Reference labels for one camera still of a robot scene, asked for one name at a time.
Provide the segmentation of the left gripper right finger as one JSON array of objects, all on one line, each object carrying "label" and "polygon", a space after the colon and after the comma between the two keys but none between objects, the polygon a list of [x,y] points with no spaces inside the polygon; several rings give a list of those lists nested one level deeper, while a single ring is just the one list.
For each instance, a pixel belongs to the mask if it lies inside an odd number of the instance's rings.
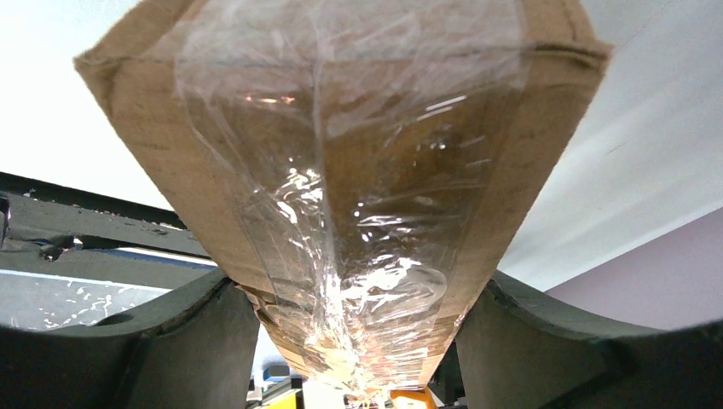
[{"label": "left gripper right finger", "polygon": [[719,408],[722,324],[662,331],[561,302],[503,273],[456,338],[471,408]]}]

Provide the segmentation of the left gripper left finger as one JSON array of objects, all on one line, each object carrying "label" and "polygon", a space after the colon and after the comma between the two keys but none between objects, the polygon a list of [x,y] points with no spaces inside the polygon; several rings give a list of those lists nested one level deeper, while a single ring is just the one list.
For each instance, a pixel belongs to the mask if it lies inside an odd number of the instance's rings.
[{"label": "left gripper left finger", "polygon": [[95,325],[1,330],[4,408],[242,408],[259,321],[214,271]]}]

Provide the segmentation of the brown cardboard express box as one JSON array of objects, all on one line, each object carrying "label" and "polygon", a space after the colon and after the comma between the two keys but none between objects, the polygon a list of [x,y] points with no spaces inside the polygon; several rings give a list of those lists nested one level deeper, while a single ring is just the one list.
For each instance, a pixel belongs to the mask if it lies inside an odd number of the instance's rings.
[{"label": "brown cardboard express box", "polygon": [[300,374],[419,389],[608,65],[579,1],[141,1],[75,69]]}]

